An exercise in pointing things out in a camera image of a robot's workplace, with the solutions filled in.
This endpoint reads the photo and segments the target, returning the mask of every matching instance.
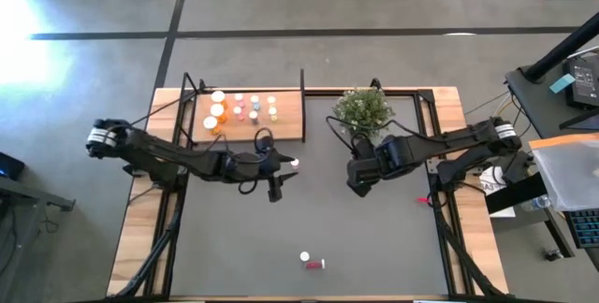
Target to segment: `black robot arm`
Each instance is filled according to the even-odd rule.
[[[499,117],[433,137],[389,135],[376,147],[361,137],[355,145],[354,159],[347,164],[347,185],[366,196],[380,180],[406,175],[432,157],[468,149],[458,159],[437,166],[438,182],[443,187],[470,167],[494,156],[515,153],[520,147],[514,127]]]
[[[229,150],[193,151],[147,134],[123,120],[96,120],[87,139],[86,148],[91,157],[117,157],[129,163],[124,170],[133,174],[135,170],[146,171],[150,179],[165,188],[175,186],[180,166],[205,181],[224,183],[252,182],[269,183],[269,200],[281,199],[283,182],[297,174],[290,173],[274,177],[281,163],[294,158],[280,154],[274,148],[272,136],[257,139],[256,153],[235,153]]]

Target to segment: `white bottle cap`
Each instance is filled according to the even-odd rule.
[[[204,119],[204,127],[206,128],[206,130],[212,130],[216,127],[217,124],[218,121],[213,116],[208,116]]]
[[[212,102],[221,103],[225,100],[225,93],[221,91],[216,91],[212,93]]]
[[[224,112],[225,107],[221,104],[212,105],[212,107],[210,107],[210,114],[214,117],[222,116]]]

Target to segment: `wooden tray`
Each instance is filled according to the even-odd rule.
[[[258,111],[258,124],[252,124],[248,113],[253,110],[250,97],[260,97],[260,110]],[[269,104],[267,98],[276,97],[274,106],[277,108],[277,122],[272,122],[269,115]],[[245,108],[242,113],[244,120],[239,121],[233,114],[235,107],[235,94],[225,94],[227,108],[225,114],[227,121],[219,124],[221,133],[226,135],[229,141],[254,140],[256,131],[262,127],[268,127],[275,139],[301,139],[303,127],[303,115],[301,112],[301,91],[293,92],[267,92],[267,93],[244,93],[243,102]],[[204,119],[210,116],[210,107],[213,102],[210,94],[203,94],[197,101],[196,118],[194,124],[193,140],[198,142],[212,142],[215,136],[203,127]]]

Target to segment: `concrete floor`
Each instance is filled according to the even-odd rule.
[[[131,180],[122,162],[88,158],[95,118],[147,112],[165,45],[156,40],[23,41],[21,33],[167,31],[175,0],[10,0],[0,22],[0,151],[22,159],[24,182],[77,198],[51,212],[58,233],[42,233],[14,288],[15,302],[66,302],[106,293]],[[297,28],[570,26],[599,2],[541,0],[185,0],[181,31]],[[542,56],[565,35],[180,39],[165,86],[183,72],[221,86],[458,86],[464,110],[505,91],[504,73]],[[467,115],[487,118],[491,104]],[[505,114],[513,119],[515,111]],[[517,129],[527,122],[520,118]],[[530,131],[526,138],[534,137]],[[546,263],[545,227],[497,234],[511,293],[594,301],[599,274],[587,255]]]

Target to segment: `green plant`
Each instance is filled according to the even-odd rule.
[[[343,124],[354,135],[363,133],[368,138],[378,136],[378,130],[361,129],[356,125],[378,127],[389,117],[395,116],[393,109],[387,104],[385,94],[374,87],[368,89],[355,88],[343,92],[343,96],[333,107],[333,113],[342,121],[353,125]]]

